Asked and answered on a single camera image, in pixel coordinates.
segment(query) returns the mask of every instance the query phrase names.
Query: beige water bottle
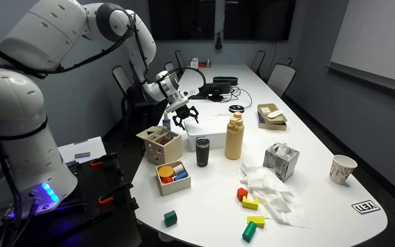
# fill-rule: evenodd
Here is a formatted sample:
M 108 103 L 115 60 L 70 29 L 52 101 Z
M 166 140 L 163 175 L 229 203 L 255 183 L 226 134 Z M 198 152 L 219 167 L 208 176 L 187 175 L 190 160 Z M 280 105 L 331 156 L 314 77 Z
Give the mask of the beige water bottle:
M 226 142 L 225 142 L 225 156 L 231 160 L 237 160 L 242 153 L 243 131 L 242 114 L 239 112 L 234 113 L 229 119 L 228 126 L 226 127 Z

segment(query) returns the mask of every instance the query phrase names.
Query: red block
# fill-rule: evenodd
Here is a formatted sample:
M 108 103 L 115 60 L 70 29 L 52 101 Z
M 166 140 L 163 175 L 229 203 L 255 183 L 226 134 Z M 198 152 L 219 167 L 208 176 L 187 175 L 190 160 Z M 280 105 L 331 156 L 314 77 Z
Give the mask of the red block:
M 248 191 L 243 188 L 237 189 L 237 199 L 239 199 L 239 202 L 243 200 L 243 197 L 248 197 Z

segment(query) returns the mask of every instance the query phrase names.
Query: whiteboard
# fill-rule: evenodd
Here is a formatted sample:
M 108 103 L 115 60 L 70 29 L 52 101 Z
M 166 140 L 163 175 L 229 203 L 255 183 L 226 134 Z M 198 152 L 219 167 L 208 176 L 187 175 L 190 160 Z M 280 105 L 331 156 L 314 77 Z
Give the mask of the whiteboard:
M 350 0 L 331 61 L 395 80 L 395 0 Z

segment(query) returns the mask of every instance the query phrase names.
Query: white tissue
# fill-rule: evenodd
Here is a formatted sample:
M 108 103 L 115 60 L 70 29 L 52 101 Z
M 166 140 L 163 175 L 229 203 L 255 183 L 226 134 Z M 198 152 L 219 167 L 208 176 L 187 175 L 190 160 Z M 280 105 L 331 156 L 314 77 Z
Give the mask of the white tissue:
M 289 153 L 290 149 L 287 148 L 286 143 L 280 144 L 280 146 L 277 148 L 276 153 L 280 156 L 285 156 Z
M 259 199 L 259 211 L 265 218 L 283 225 L 311 228 L 301 204 L 269 168 L 243 163 L 237 174 L 254 198 Z

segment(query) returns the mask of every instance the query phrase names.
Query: round black puck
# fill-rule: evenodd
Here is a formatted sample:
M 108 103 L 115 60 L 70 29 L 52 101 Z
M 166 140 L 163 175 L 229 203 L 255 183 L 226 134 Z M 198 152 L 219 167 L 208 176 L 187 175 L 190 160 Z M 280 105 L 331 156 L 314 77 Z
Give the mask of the round black puck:
M 245 111 L 245 108 L 241 105 L 230 105 L 229 106 L 229 111 L 232 113 L 242 113 Z

